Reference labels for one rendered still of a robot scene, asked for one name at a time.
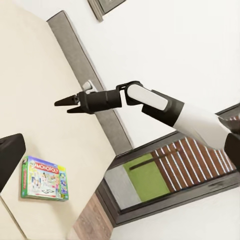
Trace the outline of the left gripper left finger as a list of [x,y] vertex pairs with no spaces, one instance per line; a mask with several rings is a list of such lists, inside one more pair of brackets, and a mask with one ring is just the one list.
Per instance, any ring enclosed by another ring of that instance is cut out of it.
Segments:
[[25,153],[22,133],[0,138],[0,194]]

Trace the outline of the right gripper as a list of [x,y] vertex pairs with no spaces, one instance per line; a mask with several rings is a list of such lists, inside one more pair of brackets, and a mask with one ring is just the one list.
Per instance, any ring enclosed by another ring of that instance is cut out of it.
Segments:
[[86,93],[85,91],[80,91],[76,95],[72,95],[55,102],[54,106],[76,106],[78,105],[78,103],[80,103],[80,106],[71,108],[66,112],[69,114],[87,113],[90,115],[94,115],[95,112],[108,111],[110,109],[107,101],[107,91],[99,91],[93,93]]

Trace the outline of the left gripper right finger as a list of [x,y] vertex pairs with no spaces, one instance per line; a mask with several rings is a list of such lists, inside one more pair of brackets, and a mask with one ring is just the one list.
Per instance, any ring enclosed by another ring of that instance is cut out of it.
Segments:
[[237,133],[229,133],[227,135],[224,151],[240,173],[240,135]]

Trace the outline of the board game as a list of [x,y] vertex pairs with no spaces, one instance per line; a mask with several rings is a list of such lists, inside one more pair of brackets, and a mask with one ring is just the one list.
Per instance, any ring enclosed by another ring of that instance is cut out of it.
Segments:
[[62,202],[69,200],[65,166],[29,155],[23,157],[21,197]]

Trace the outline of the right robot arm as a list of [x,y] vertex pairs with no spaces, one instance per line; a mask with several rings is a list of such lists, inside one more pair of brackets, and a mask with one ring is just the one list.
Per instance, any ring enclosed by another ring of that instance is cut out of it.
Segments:
[[87,113],[122,108],[120,91],[124,90],[128,106],[143,105],[141,112],[178,130],[212,150],[224,150],[229,133],[240,135],[240,119],[224,120],[217,114],[202,110],[154,89],[149,90],[134,80],[116,86],[116,89],[97,91],[90,80],[85,91],[54,103],[55,107],[80,106],[66,112]]

